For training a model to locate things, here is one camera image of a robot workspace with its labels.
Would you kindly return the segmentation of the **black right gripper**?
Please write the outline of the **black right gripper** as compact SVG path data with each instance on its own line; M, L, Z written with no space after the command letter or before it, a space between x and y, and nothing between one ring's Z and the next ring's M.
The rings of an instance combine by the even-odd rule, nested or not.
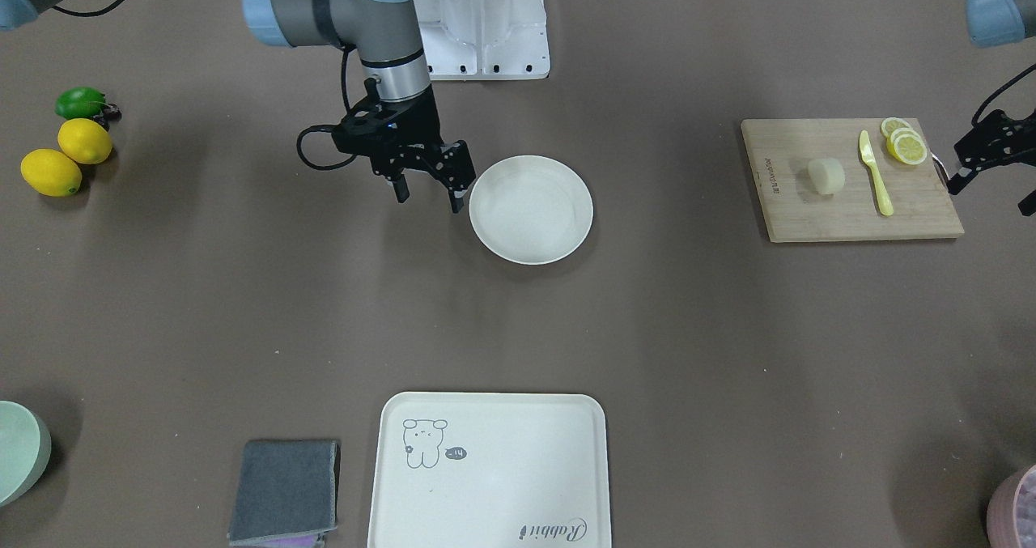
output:
M398 108L398 116L391 127L395 138L385 153L372 157L372 168L384 176L397 201L410 198L410 188L405 172L425 172L445 188L450 209L459 214L464 208L464 198L476 180L476 169L464 141L447 143L441 136L437 102L432 87L408 100L388 102Z

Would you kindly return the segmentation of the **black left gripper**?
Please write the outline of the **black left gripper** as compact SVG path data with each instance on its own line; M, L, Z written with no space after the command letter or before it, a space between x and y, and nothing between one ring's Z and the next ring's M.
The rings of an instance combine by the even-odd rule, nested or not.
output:
M1017 209L1020 211L1021 217L1033 217L1036 214L1036 191L1032 191L1026 195L1017 203Z

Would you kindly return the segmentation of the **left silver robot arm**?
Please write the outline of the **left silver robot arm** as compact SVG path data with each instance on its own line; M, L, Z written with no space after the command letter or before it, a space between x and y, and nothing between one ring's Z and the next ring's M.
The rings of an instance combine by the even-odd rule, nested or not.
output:
M1034 36L1034 0L966 0L966 27L970 44L991 48L1018 44ZM970 120L970 131L955 146L961 157L959 182L952 193L958 193L981 172L1011 164L1034 165L1034 115L1011 119L1002 109L987 113L999 95L1034 73L1034 65L1008 79L996 88Z

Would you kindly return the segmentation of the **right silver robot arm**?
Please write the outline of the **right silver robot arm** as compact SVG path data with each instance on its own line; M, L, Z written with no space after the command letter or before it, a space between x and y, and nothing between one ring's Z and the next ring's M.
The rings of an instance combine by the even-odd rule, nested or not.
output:
M22 27L65 0L2 0L2 28ZM330 46L358 55L365 97L347 103L328 134L346 162L370 161L399 202L410 197L405 175L425 172L445 188L451 210L461 211L476 171L463 141L447 143L414 0L243 0L244 24L261 44Z

